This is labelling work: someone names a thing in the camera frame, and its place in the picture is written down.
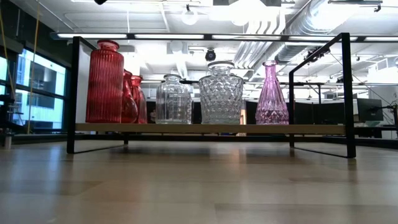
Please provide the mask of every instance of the diamond-patterned glass vase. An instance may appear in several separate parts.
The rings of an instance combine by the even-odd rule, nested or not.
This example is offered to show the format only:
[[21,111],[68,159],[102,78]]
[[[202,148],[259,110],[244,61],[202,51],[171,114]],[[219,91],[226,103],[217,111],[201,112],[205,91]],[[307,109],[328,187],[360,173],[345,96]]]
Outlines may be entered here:
[[276,78],[276,61],[264,62],[266,79],[256,111],[257,124],[289,124],[289,112]]
[[231,75],[232,62],[211,62],[211,75],[199,80],[202,124],[239,124],[243,79]]

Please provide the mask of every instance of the computer monitor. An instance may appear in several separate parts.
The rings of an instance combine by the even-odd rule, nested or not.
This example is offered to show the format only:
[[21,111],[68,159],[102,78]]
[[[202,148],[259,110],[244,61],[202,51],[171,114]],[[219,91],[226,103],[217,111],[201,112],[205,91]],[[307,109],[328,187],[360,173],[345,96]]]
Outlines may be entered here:
[[383,121],[383,111],[380,108],[381,100],[357,99],[358,117],[360,121]]

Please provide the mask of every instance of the red glass vase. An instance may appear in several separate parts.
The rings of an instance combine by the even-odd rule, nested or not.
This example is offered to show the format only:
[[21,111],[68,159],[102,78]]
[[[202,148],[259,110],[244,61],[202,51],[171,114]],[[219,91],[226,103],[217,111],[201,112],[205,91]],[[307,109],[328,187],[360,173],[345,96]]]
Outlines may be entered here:
[[275,61],[264,62],[266,67],[266,79],[262,86],[259,103],[256,111],[257,124],[289,124],[289,112],[276,78],[277,63]]
[[138,118],[137,105],[131,93],[131,77],[131,72],[125,70],[123,74],[122,123],[134,123]]
[[123,90],[123,56],[119,44],[99,40],[91,53],[88,77],[86,122],[120,123]]
[[147,120],[147,102],[145,100],[144,92],[142,92],[140,84],[142,81],[141,76],[133,75],[131,77],[131,93],[138,109],[137,124],[146,124]]

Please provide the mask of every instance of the ceiling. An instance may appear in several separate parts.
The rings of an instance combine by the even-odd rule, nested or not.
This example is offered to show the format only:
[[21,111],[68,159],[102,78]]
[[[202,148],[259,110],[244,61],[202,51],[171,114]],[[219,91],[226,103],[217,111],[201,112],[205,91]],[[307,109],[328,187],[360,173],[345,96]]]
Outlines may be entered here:
[[[11,0],[24,11],[36,15],[36,0]],[[285,9],[286,21],[289,21],[308,0],[295,0],[295,4]],[[374,6],[361,6],[353,15],[330,34],[350,32],[352,35],[396,35],[398,34],[398,4],[395,0],[385,0],[379,12],[374,12]],[[226,6],[212,6],[212,0],[193,3],[190,8],[198,12],[198,21],[190,26],[182,22],[182,12],[185,12],[184,4],[141,4],[141,3],[105,3],[102,6],[94,2],[73,2],[71,0],[40,0],[40,20],[57,32],[156,32],[156,33],[243,33],[248,26],[236,26],[231,21],[214,21],[212,15],[218,15]],[[141,75],[146,79],[158,79],[163,74],[176,69],[176,61],[173,55],[166,54],[167,41],[119,41],[121,45],[133,45],[135,55],[139,57]],[[217,60],[233,60],[239,50],[239,42],[205,42],[192,41],[188,46],[202,46],[214,48]],[[341,71],[341,46],[334,45],[331,54],[321,58],[309,67],[303,67],[296,73],[296,80],[311,79],[313,82],[325,82],[331,75]],[[279,80],[284,82],[286,74],[296,64],[303,60],[306,51],[298,55],[288,65],[278,65],[280,71]],[[377,55],[398,55],[398,44],[351,44],[353,55],[352,64],[354,74],[365,77],[368,67],[373,65],[367,62],[379,60]],[[205,52],[195,51],[185,57],[187,70],[203,71],[206,75]],[[235,70],[234,73],[244,76],[248,70]]]

